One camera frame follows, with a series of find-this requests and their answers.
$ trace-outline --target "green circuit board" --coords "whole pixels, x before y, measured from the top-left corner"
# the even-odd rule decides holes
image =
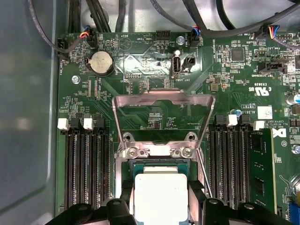
[[[293,146],[300,144],[300,129],[290,126],[290,120],[300,117],[291,114],[291,106],[286,99],[299,91],[300,52],[287,50],[270,39],[255,40],[251,34],[220,39],[200,38],[198,47],[192,48],[189,35],[189,32],[171,32],[169,40],[157,41],[155,32],[98,34],[97,49],[91,49],[85,40],[82,41],[70,53],[69,61],[60,61],[58,118],[82,121],[90,115],[104,119],[110,144],[107,156],[109,185],[106,188],[109,190],[108,197],[113,198],[114,153],[119,148],[112,110],[113,97],[170,88],[184,90],[189,95],[212,94],[216,102],[210,124],[214,122],[215,115],[226,116],[233,109],[249,115],[251,123],[265,121],[265,128],[269,128],[269,135],[273,136],[266,141],[272,145],[272,151],[268,152],[267,158],[263,156],[265,158],[260,165],[265,166],[271,177],[260,179],[260,184],[264,183],[263,193],[272,191],[257,203],[269,210],[277,209],[288,219],[288,203],[295,201],[296,191],[300,188],[300,155],[292,152]],[[71,43],[77,36],[69,34],[63,38]],[[184,45],[176,43],[178,36],[185,38]],[[300,42],[298,34],[277,36],[288,42]],[[106,77],[96,76],[86,67],[85,59],[99,50],[107,51],[114,59],[114,71]],[[195,65],[190,71],[182,71],[178,78],[170,76],[171,57],[175,50],[180,50],[182,65],[186,57],[195,58]],[[282,63],[283,67],[267,68],[266,65],[272,62]],[[74,75],[80,77],[78,84],[72,82]],[[124,107],[118,113],[124,132],[130,132],[137,141],[158,143],[182,140],[188,132],[199,134],[205,116],[197,107],[172,105],[170,101],[157,101],[147,107]],[[66,144],[65,136],[59,133],[57,213],[65,204]],[[210,150],[208,134],[203,140],[202,150],[207,159]],[[249,164],[252,171],[257,170],[256,162],[250,161]]]

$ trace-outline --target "screw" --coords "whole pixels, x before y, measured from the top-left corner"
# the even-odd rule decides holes
[[[248,210],[253,210],[254,209],[254,207],[250,204],[245,204],[244,207]]]
[[[130,158],[135,158],[138,156],[137,149],[135,148],[130,148],[127,154]]]
[[[185,39],[183,36],[178,36],[178,37],[176,38],[176,43],[177,43],[178,45],[184,45],[185,42],[186,42],[186,39]]]
[[[215,205],[218,203],[218,201],[216,199],[210,199],[210,203]]]
[[[72,82],[73,82],[73,84],[79,84],[80,77],[76,76],[76,75],[72,76]]]
[[[299,145],[293,145],[292,152],[294,154],[300,154],[300,146]]]
[[[184,148],[184,150],[182,151],[182,155],[189,158],[193,155],[193,151],[190,148]]]

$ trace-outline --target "white label sticker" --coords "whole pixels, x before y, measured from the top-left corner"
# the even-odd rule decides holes
[[[273,119],[272,106],[258,106],[257,118],[259,120],[271,120]]]

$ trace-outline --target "black cable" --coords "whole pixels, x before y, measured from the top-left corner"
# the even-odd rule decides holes
[[[111,28],[109,27],[108,21],[106,19],[106,16],[104,14],[103,8],[102,8],[99,0],[93,0],[93,3],[95,5],[96,11],[99,14],[100,20],[101,20],[101,22],[103,24],[104,31],[105,32],[112,32]]]
[[[273,38],[272,40],[289,49],[293,49],[293,50],[300,49],[300,45],[289,45],[286,42],[279,40],[277,37]]]
[[[87,3],[88,6],[89,6],[90,14],[91,14],[92,17],[93,17],[93,20],[94,20],[94,22],[95,22],[95,25],[96,25],[96,27],[97,27],[98,32],[103,33],[104,30],[103,30],[103,28],[102,28],[102,24],[101,24],[100,18],[99,18],[99,16],[98,16],[98,13],[97,13],[97,11],[96,11],[96,8],[95,8],[95,6],[94,6],[94,3],[92,2],[92,0],[86,0],[86,3]]]
[[[43,28],[41,27],[41,24],[38,21],[38,17],[36,14],[36,11],[34,9],[33,6],[33,2],[32,0],[27,0],[28,5],[29,5],[29,10],[30,10],[30,15],[32,17],[32,20],[34,22],[34,25],[36,26],[39,34],[41,35],[41,37],[43,38],[43,40],[49,45],[51,46],[53,49],[55,49],[56,51],[60,52],[60,53],[69,53],[70,51],[74,50],[76,48],[76,46],[79,44],[79,42],[81,41],[80,38],[76,39],[73,44],[67,48],[59,48],[57,47],[55,44],[52,43],[52,41],[49,40],[49,38],[47,37],[47,35],[45,34],[45,32],[43,31]]]
[[[67,31],[68,33],[74,32],[74,0],[69,0],[69,19],[68,19],[68,26]]]
[[[235,26],[233,26],[233,24],[230,22],[230,20],[228,19],[227,15],[225,13],[223,0],[216,0],[216,5],[217,5],[217,13],[219,14],[219,17],[220,17],[222,23],[224,24],[224,26],[228,30],[235,29]]]
[[[153,5],[153,7],[156,9],[156,11],[161,14],[164,18],[168,19],[169,21],[171,21],[172,23],[176,24],[177,26],[185,29],[185,30],[192,30],[191,26],[185,25],[184,23],[176,20],[175,18],[171,17],[166,11],[163,10],[163,8],[161,8],[161,6],[159,5],[159,3],[156,0],[150,0],[151,4]]]
[[[119,16],[117,19],[115,32],[122,32],[125,15],[126,15],[126,2],[125,0],[119,0]]]
[[[277,22],[278,20],[284,18],[285,16],[289,15],[290,13],[294,12],[295,10],[300,8],[300,3],[296,3],[289,8],[281,11],[280,13],[276,13],[274,16],[271,16],[268,19],[265,19],[263,21],[254,23],[252,25],[242,27],[242,28],[237,28],[233,30],[209,30],[205,26],[205,23],[203,19],[201,18],[199,11],[197,9],[197,6],[195,4],[194,0],[182,0],[184,3],[185,7],[187,8],[187,11],[195,21],[195,23],[198,25],[200,28],[201,32],[210,37],[210,38],[225,38],[225,37],[232,37],[236,36],[238,34],[242,33],[252,33],[260,29],[263,25],[268,25]]]
[[[81,31],[81,24],[80,24],[80,14],[81,14],[81,5],[79,0],[74,1],[74,33],[80,33]]]

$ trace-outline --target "black memory slot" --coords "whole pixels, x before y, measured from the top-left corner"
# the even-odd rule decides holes
[[[222,179],[222,131],[217,132],[216,135],[216,143],[217,143],[217,149],[216,149],[216,184],[217,184],[217,195],[216,198],[220,199],[223,195],[223,179]]]
[[[91,178],[91,190],[90,193],[91,197],[91,204],[92,206],[97,209],[98,208],[98,196],[99,196],[99,181],[98,181],[98,158],[99,158],[99,151],[98,151],[98,136],[91,135],[91,165],[90,165],[90,178]]]
[[[234,152],[233,152],[233,132],[227,132],[227,192],[228,192],[228,199],[227,204],[230,207],[234,207]]]
[[[233,131],[233,174],[234,174],[234,207],[240,204],[240,158],[239,158],[239,137],[238,132]]]
[[[75,135],[75,196],[76,203],[81,203],[81,135]]]
[[[216,193],[216,159],[215,159],[215,152],[216,152],[216,146],[215,146],[215,132],[211,131],[209,135],[210,141],[210,188],[212,196],[215,197],[217,195]]]
[[[239,142],[239,167],[240,167],[240,203],[246,201],[246,168],[245,168],[245,146],[244,146],[244,132],[238,131]]]
[[[80,135],[80,203],[88,203],[86,197],[87,184],[87,152],[86,152],[86,138],[85,135]]]
[[[91,185],[92,182],[92,135],[86,135],[85,136],[85,151],[87,154],[87,172],[88,172],[88,182],[87,182],[87,198],[88,198],[88,204],[92,204],[92,197],[93,197],[93,188]]]
[[[66,157],[65,157],[65,209],[74,204],[74,152],[75,135],[66,135]]]
[[[100,155],[101,155],[101,163],[100,163],[100,200],[101,202],[109,198],[109,176],[110,176],[110,156],[109,156],[109,136],[106,134],[102,134],[100,136]]]
[[[228,188],[228,155],[227,155],[227,148],[228,148],[228,139],[227,139],[227,132],[222,132],[222,176],[223,176],[223,201],[227,202],[229,196],[229,188]]]
[[[245,195],[246,199],[245,202],[250,201],[250,176],[249,176],[249,138],[248,138],[248,131],[245,130],[244,132],[244,167],[245,167]]]

